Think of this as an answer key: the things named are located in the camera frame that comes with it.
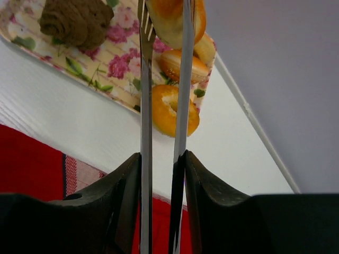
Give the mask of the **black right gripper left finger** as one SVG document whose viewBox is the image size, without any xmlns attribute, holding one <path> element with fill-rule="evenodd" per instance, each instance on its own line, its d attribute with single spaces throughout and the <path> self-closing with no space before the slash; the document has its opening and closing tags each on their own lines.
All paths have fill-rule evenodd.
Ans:
<svg viewBox="0 0 339 254">
<path fill-rule="evenodd" d="M 140 154 L 62 200 L 1 195 L 1 253 L 131 253 Z"/>
</svg>

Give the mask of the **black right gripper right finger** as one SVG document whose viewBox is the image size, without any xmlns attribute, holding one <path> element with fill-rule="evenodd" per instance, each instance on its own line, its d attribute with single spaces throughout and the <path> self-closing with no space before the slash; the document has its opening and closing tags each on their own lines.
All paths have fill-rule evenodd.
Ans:
<svg viewBox="0 0 339 254">
<path fill-rule="evenodd" d="M 194 253 L 338 253 L 337 194 L 246 195 L 185 153 Z"/>
</svg>

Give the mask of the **silver metal tongs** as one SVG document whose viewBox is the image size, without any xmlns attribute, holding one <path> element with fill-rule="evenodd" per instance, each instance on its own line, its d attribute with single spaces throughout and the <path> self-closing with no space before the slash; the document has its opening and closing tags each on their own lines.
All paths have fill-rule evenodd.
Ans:
<svg viewBox="0 0 339 254">
<path fill-rule="evenodd" d="M 194 46 L 194 1 L 183 2 L 183 49 L 181 55 L 178 109 L 174 145 L 169 225 L 169 253 L 180 253 L 183 190 L 185 176 L 186 137 L 190 105 L 190 83 Z M 140 253 L 152 252 L 152 103 L 151 68 L 156 32 L 145 1 L 138 2 L 140 61 L 141 61 L 141 193 L 140 193 Z"/>
</svg>

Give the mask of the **large orange-glazed bread roll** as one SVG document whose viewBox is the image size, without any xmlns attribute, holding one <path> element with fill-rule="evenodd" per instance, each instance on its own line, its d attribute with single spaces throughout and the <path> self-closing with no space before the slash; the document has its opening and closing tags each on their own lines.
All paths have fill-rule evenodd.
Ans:
<svg viewBox="0 0 339 254">
<path fill-rule="evenodd" d="M 181 49 L 183 43 L 183 0 L 146 1 L 150 19 L 159 39 L 172 49 Z M 207 17 L 203 0 L 195 1 L 194 43 L 203 37 Z"/>
</svg>

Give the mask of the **brown chocolate swirl bread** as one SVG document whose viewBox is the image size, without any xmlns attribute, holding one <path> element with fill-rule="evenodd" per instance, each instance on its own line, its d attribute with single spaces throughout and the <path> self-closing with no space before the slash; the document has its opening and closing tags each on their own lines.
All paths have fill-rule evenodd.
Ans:
<svg viewBox="0 0 339 254">
<path fill-rule="evenodd" d="M 46 1 L 40 31 L 81 50 L 94 50 L 106 37 L 114 17 L 112 7 L 103 1 Z"/>
</svg>

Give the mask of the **red patterned placemat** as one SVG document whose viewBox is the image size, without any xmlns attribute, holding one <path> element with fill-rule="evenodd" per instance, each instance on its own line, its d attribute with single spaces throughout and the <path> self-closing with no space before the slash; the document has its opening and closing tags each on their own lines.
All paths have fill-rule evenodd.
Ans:
<svg viewBox="0 0 339 254">
<path fill-rule="evenodd" d="M 43 201 L 63 199 L 106 173 L 1 124 L 1 193 L 22 193 Z M 153 196 L 153 253 L 167 253 L 170 204 Z M 193 253 L 188 212 L 183 210 L 181 252 Z"/>
</svg>

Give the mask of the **orange glazed bagel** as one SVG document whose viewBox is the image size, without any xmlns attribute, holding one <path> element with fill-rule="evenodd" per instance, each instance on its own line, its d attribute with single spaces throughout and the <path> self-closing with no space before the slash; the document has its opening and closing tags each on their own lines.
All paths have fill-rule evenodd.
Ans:
<svg viewBox="0 0 339 254">
<path fill-rule="evenodd" d="M 154 126 L 164 135 L 175 137 L 179 89 L 171 85 L 156 85 L 152 88 L 152 117 Z M 190 100 L 189 137 L 199 126 L 199 112 Z"/>
</svg>

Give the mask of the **floral rectangular tray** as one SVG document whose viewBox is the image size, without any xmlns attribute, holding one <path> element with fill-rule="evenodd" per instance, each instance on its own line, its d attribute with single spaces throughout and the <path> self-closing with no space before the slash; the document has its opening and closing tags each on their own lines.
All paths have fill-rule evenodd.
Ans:
<svg viewBox="0 0 339 254">
<path fill-rule="evenodd" d="M 140 46 L 137 1 L 109 1 L 113 7 L 106 41 L 79 51 L 40 31 L 44 1 L 1 1 L 1 36 L 65 75 L 138 112 Z"/>
</svg>

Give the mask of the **sesame sandwich bun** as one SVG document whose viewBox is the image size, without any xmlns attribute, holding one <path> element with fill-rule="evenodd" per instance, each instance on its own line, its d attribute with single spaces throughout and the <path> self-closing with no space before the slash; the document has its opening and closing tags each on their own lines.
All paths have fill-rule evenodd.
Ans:
<svg viewBox="0 0 339 254">
<path fill-rule="evenodd" d="M 161 53 L 159 66 L 161 70 L 174 81 L 180 80 L 181 51 L 166 50 Z M 197 57 L 193 56 L 191 84 L 206 80 L 209 74 L 208 67 Z"/>
</svg>

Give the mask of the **small pale round bun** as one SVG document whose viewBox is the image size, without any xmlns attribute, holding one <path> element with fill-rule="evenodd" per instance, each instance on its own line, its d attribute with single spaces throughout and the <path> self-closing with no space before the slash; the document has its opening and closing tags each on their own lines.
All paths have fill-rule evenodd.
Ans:
<svg viewBox="0 0 339 254">
<path fill-rule="evenodd" d="M 194 55 L 198 57 L 205 65 L 210 65 L 216 55 L 214 41 L 207 33 L 194 46 Z"/>
</svg>

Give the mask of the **aluminium table edge rail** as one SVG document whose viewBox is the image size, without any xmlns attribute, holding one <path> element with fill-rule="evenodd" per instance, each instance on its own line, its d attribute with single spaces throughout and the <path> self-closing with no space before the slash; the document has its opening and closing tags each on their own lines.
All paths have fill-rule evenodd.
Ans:
<svg viewBox="0 0 339 254">
<path fill-rule="evenodd" d="M 245 113 L 246 117 L 250 121 L 251 125 L 255 129 L 256 133 L 260 137 L 261 141 L 265 145 L 267 151 L 269 152 L 270 156 L 276 163 L 277 167 L 279 168 L 280 172 L 283 174 L 285 180 L 287 181 L 288 185 L 291 187 L 294 193 L 301 193 L 300 188 L 298 187 L 297 183 L 289 173 L 289 169 L 286 167 L 280 156 L 278 155 L 276 149 L 274 148 L 272 142 L 270 141 L 269 137 L 265 133 L 264 129 L 260 125 L 260 122 L 256 118 L 251 106 L 249 105 L 248 101 L 244 97 L 243 93 L 240 91 L 237 83 L 233 79 L 231 73 L 227 69 L 225 63 L 223 62 L 222 58 L 218 53 L 216 53 L 215 59 L 215 66 L 218 69 L 219 73 L 221 74 L 223 80 L 225 81 L 226 85 L 232 92 L 233 96 L 235 97 L 236 101 L 242 108 L 243 112 Z"/>
</svg>

